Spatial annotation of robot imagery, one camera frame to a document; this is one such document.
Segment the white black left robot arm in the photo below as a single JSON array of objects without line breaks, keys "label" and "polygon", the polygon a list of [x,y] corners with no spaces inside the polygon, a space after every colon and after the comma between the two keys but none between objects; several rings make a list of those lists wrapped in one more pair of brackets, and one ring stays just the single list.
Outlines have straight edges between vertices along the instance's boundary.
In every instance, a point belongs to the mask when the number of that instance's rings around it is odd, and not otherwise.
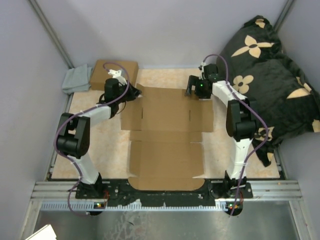
[{"label": "white black left robot arm", "polygon": [[89,154],[91,128],[115,117],[121,104],[134,101],[142,93],[130,83],[125,69],[110,69],[107,73],[110,78],[105,81],[104,93],[97,104],[78,113],[63,113],[54,138],[57,154],[68,159],[79,174],[72,190],[80,199],[102,198],[106,192],[102,176]]}]

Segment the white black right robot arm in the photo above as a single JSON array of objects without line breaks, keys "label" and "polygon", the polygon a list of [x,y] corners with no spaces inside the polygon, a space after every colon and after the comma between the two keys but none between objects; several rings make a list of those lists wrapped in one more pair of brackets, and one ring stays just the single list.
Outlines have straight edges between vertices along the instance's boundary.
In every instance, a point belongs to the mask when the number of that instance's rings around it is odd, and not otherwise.
[{"label": "white black right robot arm", "polygon": [[215,64],[202,63],[199,69],[200,76],[189,76],[185,95],[190,96],[194,89],[200,99],[209,99],[212,95],[217,97],[226,106],[226,132],[233,140],[224,179],[222,183],[214,185],[211,193],[215,198],[234,198],[241,188],[247,186],[247,157],[258,129],[258,120],[248,107],[255,108],[256,101],[248,99],[220,77]]}]

